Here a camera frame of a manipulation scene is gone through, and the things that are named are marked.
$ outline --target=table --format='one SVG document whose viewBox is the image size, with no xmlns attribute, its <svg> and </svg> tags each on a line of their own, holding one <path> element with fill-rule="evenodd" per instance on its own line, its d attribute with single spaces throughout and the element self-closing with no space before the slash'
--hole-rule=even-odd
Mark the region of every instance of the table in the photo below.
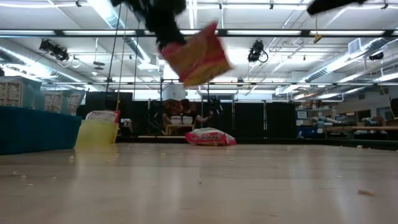
<svg viewBox="0 0 398 224">
<path fill-rule="evenodd" d="M 166 135 L 170 135 L 170 131 L 173 128 L 185 128 L 185 127 L 190 127 L 192 128 L 192 131 L 195 129 L 195 125 L 193 124 L 168 124 L 166 125 Z"/>
</svg>

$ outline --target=ceiling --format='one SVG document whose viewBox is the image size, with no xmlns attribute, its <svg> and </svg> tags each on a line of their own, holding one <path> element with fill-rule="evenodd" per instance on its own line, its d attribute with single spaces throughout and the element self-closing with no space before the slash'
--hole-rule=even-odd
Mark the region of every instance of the ceiling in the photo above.
<svg viewBox="0 0 398 224">
<path fill-rule="evenodd" d="M 362 8 L 351 6 L 346 9 L 338 9 L 316 17 L 310 17 L 305 11 L 308 0 L 273 0 L 274 9 L 267 9 L 270 1 L 260 0 L 192 0 L 192 8 L 187 9 L 178 16 L 178 24 L 181 29 L 200 29 L 211 21 L 218 21 L 220 28 L 224 29 L 315 29 L 316 21 L 318 29 L 396 29 L 398 21 L 398 0 L 387 0 L 389 7 L 380 9 L 383 1 L 368 1 Z M 74 4 L 75 1 L 68 0 L 13 0 L 0 1 L 0 29 L 109 29 L 104 19 L 95 11 L 87 1 L 80 1 L 82 7 L 51 7 L 31 8 L 32 5 L 48 6 L 59 4 Z M 18 7 L 5 7 L 1 4 L 13 4 Z M 126 7 L 121 9 L 121 18 L 126 18 L 125 25 L 128 29 L 144 29 L 139 25 L 134 14 Z M 98 49 L 96 52 L 95 38 L 76 37 L 51 37 L 52 42 L 68 49 L 70 55 L 80 59 L 80 66 L 74 61 L 67 67 L 75 73 L 83 75 L 94 82 L 103 82 L 109 75 L 111 52 L 115 46 L 115 57 L 110 70 L 114 81 L 133 82 L 136 73 L 137 82 L 158 82 L 161 72 L 158 70 L 141 70 L 136 68 L 136 57 L 128 46 L 124 46 L 122 38 L 100 37 L 98 38 Z M 247 61 L 249 49 L 255 40 L 262 40 L 264 45 L 271 43 L 266 49 L 269 54 L 269 61 L 264 64 L 257 64 L 254 67 Z M 298 82 L 294 80 L 294 72 L 306 73 L 319 66 L 327 60 L 348 49 L 348 43 L 355 38 L 323 38 L 318 43 L 313 43 L 313 38 L 272 38 L 272 37 L 223 37 L 222 42 L 234 70 L 217 77 L 216 82 L 235 82 L 238 78 L 244 78 L 246 82 Z M 23 48 L 29 49 L 37 54 L 42 54 L 39 45 L 42 38 L 20 37 L 9 38 Z M 140 37 L 137 40 L 148 55 L 157 55 L 157 47 L 154 37 Z M 396 57 L 398 50 L 391 46 L 384 51 L 384 61 Z M 53 57 L 43 57 L 56 64 Z M 93 61 L 103 62 L 103 71 L 94 69 Z M 350 76 L 369 67 L 376 66 L 382 61 L 364 63 L 358 59 L 347 66 L 335 70 L 336 73 L 344 73 Z M 63 63 L 63 66 L 70 64 L 70 61 Z M 337 82 L 333 77 L 329 82 Z M 131 86 L 122 85 L 121 88 L 131 89 Z M 157 89 L 159 85 L 137 85 L 138 89 Z M 259 86 L 257 90 L 275 90 L 276 86 Z"/>
</svg>

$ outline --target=chip bag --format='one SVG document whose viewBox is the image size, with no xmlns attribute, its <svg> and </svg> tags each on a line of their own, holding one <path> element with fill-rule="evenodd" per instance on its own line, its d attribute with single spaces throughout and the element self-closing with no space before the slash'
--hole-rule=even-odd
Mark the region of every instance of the chip bag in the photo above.
<svg viewBox="0 0 398 224">
<path fill-rule="evenodd" d="M 236 145 L 235 138 L 214 128 L 196 129 L 190 133 L 185 134 L 185 139 L 187 139 L 190 144 L 196 144 L 200 146 Z"/>
<path fill-rule="evenodd" d="M 162 49 L 163 58 L 180 77 L 184 86 L 201 85 L 231 70 L 212 22 L 188 39 L 187 44 L 170 43 Z"/>
</svg>

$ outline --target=red bag on floor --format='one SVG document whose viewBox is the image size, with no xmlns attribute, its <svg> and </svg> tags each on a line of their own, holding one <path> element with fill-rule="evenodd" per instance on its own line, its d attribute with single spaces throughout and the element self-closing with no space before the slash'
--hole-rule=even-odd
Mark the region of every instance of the red bag on floor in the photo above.
<svg viewBox="0 0 398 224">
<path fill-rule="evenodd" d="M 185 134 L 185 138 L 191 144 L 200 146 L 233 146 L 236 140 L 229 134 L 214 128 L 196 129 Z"/>
<path fill-rule="evenodd" d="M 215 35 L 217 23 L 212 22 L 191 36 L 188 43 L 171 43 L 163 48 L 163 58 L 180 77 L 184 86 L 201 85 L 231 70 L 220 40 Z"/>
</svg>

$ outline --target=wall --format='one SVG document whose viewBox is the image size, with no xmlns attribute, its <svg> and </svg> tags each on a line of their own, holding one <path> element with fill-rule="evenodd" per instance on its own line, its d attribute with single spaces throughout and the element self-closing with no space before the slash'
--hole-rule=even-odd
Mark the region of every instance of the wall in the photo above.
<svg viewBox="0 0 398 224">
<path fill-rule="evenodd" d="M 345 102 L 339 103 L 335 108 L 337 113 L 371 110 L 371 116 L 377 116 L 378 108 L 390 106 L 390 98 L 398 98 L 398 87 L 390 86 L 388 95 L 380 95 L 376 90 L 367 91 L 363 100 L 359 100 L 358 94 L 354 94 L 347 98 Z"/>
</svg>

